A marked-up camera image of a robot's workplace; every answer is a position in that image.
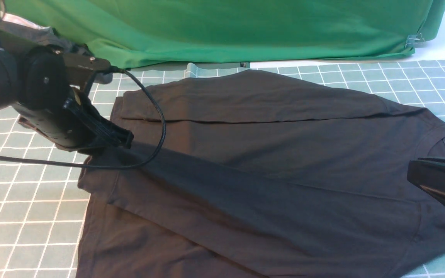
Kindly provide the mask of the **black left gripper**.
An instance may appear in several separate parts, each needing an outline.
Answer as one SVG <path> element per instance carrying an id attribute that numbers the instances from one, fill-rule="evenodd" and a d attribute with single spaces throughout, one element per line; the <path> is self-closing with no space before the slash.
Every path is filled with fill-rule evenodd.
<path id="1" fill-rule="evenodd" d="M 100 115 L 85 87 L 69 83 L 62 55 L 44 46 L 12 50 L 23 89 L 14 109 L 18 123 L 63 150 L 131 148 L 134 135 Z"/>

